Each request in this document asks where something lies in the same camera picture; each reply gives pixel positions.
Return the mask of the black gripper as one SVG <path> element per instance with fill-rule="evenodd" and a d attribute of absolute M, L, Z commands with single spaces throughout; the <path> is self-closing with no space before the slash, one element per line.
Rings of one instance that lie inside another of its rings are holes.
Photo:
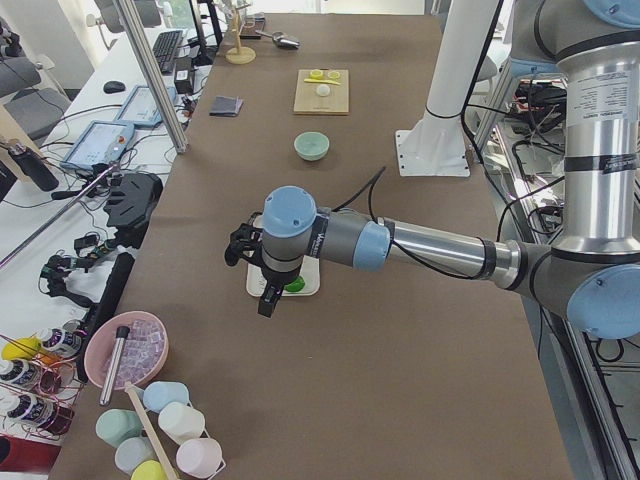
<path fill-rule="evenodd" d="M 230 234 L 224 252 L 227 266 L 233 267 L 240 260 L 258 267 L 266 280 L 266 287 L 258 303 L 258 314 L 271 318 L 284 292 L 288 275 L 272 269 L 266 263 L 262 248 L 262 229 L 249 223 L 242 223 Z"/>

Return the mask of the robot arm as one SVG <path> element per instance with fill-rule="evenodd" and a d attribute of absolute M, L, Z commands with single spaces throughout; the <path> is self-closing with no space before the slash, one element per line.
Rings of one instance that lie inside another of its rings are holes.
<path fill-rule="evenodd" d="M 563 231 L 550 245 L 486 240 L 321 208 L 296 186 L 270 193 L 262 224 L 230 236 L 225 261 L 246 261 L 266 285 L 270 316 L 305 257 L 379 270 L 405 257 L 441 274 L 489 280 L 604 339 L 639 331 L 639 243 L 633 235 L 639 164 L 639 5 L 519 1 L 511 57 L 567 79 Z"/>

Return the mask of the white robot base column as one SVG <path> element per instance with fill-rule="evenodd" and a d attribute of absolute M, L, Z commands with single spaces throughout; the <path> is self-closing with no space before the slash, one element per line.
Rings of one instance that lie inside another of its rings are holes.
<path fill-rule="evenodd" d="M 486 56 L 499 0 L 453 0 L 422 118 L 396 132 L 396 156 L 403 177 L 467 177 L 463 110 Z"/>

